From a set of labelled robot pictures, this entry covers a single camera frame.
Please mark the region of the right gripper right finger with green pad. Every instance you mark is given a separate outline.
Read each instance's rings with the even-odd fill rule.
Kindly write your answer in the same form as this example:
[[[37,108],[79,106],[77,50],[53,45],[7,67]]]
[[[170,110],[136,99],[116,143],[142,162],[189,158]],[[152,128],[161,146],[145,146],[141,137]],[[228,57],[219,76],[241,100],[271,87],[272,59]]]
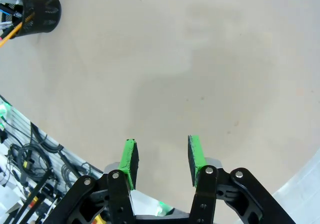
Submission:
[[[196,188],[189,223],[212,224],[217,200],[223,200],[244,224],[294,223],[248,169],[239,167],[228,173],[208,164],[197,135],[188,136],[188,162]]]

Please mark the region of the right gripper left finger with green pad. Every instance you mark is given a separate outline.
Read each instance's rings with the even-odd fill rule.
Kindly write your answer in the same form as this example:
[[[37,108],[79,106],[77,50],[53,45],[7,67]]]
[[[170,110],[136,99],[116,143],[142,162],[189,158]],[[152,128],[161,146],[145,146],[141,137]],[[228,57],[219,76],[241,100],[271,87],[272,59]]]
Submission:
[[[136,187],[139,153],[134,139],[125,141],[118,166],[99,179],[78,178],[45,219],[46,224],[90,224],[104,210],[111,224],[134,224],[130,192]]]

